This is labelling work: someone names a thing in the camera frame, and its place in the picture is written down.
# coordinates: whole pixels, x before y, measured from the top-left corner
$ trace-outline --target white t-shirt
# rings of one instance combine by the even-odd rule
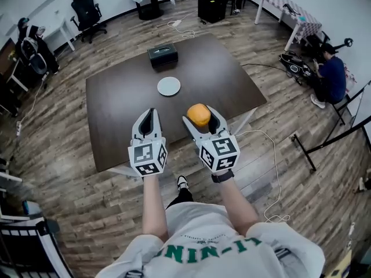
[[[166,210],[169,240],[136,237],[98,278],[318,278],[321,248],[287,224],[254,224],[240,236],[224,206],[185,202]]]

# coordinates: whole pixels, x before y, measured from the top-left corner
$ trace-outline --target blue shirt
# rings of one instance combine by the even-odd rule
[[[347,88],[343,61],[333,56],[324,65],[319,66],[319,74],[325,78],[324,83],[329,90],[330,101],[340,102]]]

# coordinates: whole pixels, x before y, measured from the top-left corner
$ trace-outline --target laminate flooring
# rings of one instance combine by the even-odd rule
[[[16,200],[36,201],[48,218],[59,223],[57,242],[75,277],[93,277],[123,253],[141,232],[143,202],[140,178],[97,173],[95,169],[85,79],[155,45],[191,40],[182,38],[167,22],[196,11],[197,0],[176,1],[175,7],[167,2],[161,8],[165,14],[156,20],[141,21],[136,12],[129,13],[109,21],[108,34],[98,34],[92,44],[77,41],[75,52],[66,48],[59,57],[60,72],[49,77],[46,90],[41,89],[17,143],[16,121],[31,109],[39,84],[23,97],[18,119],[6,115],[0,118],[2,154],[8,159],[14,154],[10,171],[24,180],[2,185]],[[224,20],[207,25],[193,13],[178,29],[194,30],[195,36],[213,33],[241,65],[283,68],[278,55],[291,30],[266,12],[255,25],[256,10],[257,6],[247,2],[241,14],[229,16],[227,10]],[[370,233],[371,193],[352,193],[358,178],[370,167],[366,138],[358,130],[314,152],[311,156],[318,171],[310,174],[301,149],[290,138],[297,133],[305,146],[319,144],[336,121],[333,108],[314,106],[312,90],[299,86],[280,70],[256,65],[243,68],[268,100],[243,131],[262,130],[276,144],[281,200],[266,215],[289,214],[289,225],[322,247],[326,255],[324,272],[328,272],[345,254],[352,222],[356,223],[353,250],[361,248]],[[347,124],[338,127],[335,134],[349,128],[348,112],[344,119]],[[279,195],[272,143],[259,132],[242,134],[238,143],[241,157],[234,169],[235,179],[265,221],[264,210]],[[194,143],[186,138],[168,148],[168,163],[160,180],[164,204],[177,195],[179,174],[188,177],[196,201],[221,203],[209,172],[201,167]]]

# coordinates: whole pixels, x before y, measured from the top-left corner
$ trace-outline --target black box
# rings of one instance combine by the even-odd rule
[[[150,56],[152,67],[178,61],[178,52],[172,43],[166,43],[148,49],[148,55]]]
[[[209,23],[225,18],[228,0],[198,0],[198,16]]]

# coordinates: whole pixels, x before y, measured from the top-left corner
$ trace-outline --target checkered tablecloth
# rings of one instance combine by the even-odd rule
[[[293,20],[296,20],[297,24],[300,25],[299,30],[295,36],[296,40],[300,42],[303,38],[317,34],[322,27],[322,24],[315,19],[310,13],[306,12],[298,4],[292,2],[291,0],[264,0],[269,4],[273,5],[282,12],[288,14]],[[287,8],[283,8],[284,4],[289,4],[294,10],[300,14],[292,15]]]

